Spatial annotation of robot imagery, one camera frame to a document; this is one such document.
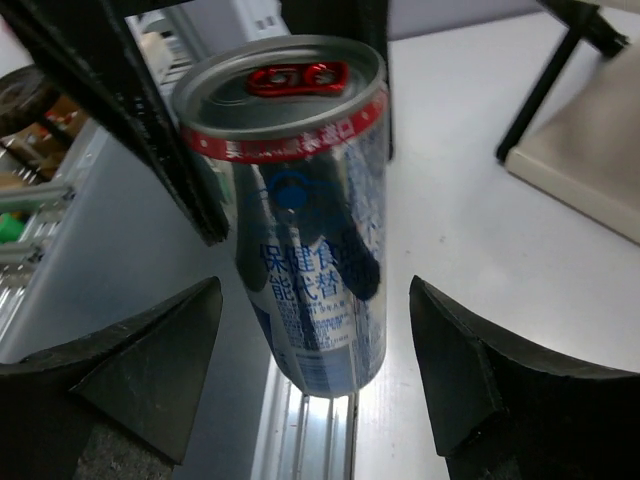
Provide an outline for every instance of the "silver can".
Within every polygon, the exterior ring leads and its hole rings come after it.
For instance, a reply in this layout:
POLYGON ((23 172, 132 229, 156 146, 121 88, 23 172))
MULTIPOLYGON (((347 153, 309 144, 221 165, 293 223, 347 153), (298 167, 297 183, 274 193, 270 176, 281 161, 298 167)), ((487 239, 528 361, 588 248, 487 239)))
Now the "silver can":
POLYGON ((273 356, 309 395, 353 393, 384 360, 387 102, 373 49, 308 35, 211 58, 174 91, 273 356))

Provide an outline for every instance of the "gray wall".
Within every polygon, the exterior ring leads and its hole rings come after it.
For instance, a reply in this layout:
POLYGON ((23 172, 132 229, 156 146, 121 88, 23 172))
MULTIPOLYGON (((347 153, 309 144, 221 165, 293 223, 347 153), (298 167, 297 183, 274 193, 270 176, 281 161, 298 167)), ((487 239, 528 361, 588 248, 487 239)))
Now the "gray wall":
POLYGON ((390 0, 390 37, 412 37, 538 9, 534 0, 390 0))

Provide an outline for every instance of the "table surface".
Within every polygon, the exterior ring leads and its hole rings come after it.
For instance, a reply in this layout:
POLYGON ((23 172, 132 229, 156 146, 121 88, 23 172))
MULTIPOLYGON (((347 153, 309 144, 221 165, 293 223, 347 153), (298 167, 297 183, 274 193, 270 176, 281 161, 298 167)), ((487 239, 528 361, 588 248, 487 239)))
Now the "table surface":
MULTIPOLYGON (((640 16, 606 16, 640 34, 640 16)), ((448 478, 413 351, 413 275, 534 342, 640 371, 640 248, 510 176, 493 156, 564 31, 534 14, 391 46, 388 354, 360 395, 357 480, 448 478)), ((598 65, 582 45, 536 123, 598 65)))

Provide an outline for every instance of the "round black object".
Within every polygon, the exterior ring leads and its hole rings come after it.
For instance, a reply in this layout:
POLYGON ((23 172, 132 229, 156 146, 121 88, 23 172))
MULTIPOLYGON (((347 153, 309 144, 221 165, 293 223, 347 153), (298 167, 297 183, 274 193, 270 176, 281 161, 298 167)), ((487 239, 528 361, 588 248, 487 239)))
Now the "round black object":
POLYGON ((60 92, 33 65, 0 78, 0 137, 37 122, 59 98, 60 92))

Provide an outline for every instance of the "can top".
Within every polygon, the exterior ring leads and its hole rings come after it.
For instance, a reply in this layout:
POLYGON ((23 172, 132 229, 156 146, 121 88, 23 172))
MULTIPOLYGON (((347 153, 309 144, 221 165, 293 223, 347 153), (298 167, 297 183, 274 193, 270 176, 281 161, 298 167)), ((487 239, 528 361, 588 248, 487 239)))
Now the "can top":
POLYGON ((197 64, 176 85, 173 107, 183 126, 209 137, 268 140, 362 109, 384 79, 382 58, 363 43, 282 36, 197 64))

